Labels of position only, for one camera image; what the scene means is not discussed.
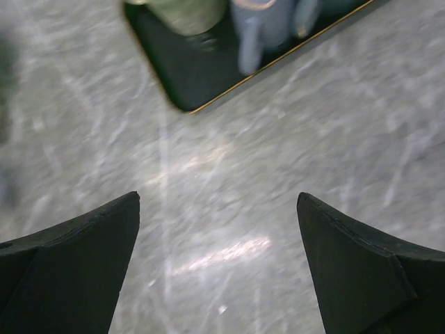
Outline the grey-blue hexagonal mug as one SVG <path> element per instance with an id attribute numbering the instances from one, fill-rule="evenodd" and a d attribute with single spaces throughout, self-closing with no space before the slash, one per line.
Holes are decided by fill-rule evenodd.
<path id="1" fill-rule="evenodd" d="M 293 30 L 299 39 L 306 38 L 312 31 L 322 8 L 322 1 L 299 0 L 293 14 Z"/>

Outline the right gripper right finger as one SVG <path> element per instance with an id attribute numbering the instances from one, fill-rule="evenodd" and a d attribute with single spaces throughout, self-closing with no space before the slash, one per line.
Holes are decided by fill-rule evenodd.
<path id="1" fill-rule="evenodd" d="M 443 333 L 444 252 L 300 193 L 302 242 L 326 333 Z"/>

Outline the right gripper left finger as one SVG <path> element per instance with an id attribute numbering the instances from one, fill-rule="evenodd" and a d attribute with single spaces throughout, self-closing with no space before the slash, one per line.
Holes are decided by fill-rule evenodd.
<path id="1" fill-rule="evenodd" d="M 132 191 L 1 243 L 1 332 L 107 333 L 139 227 Z"/>

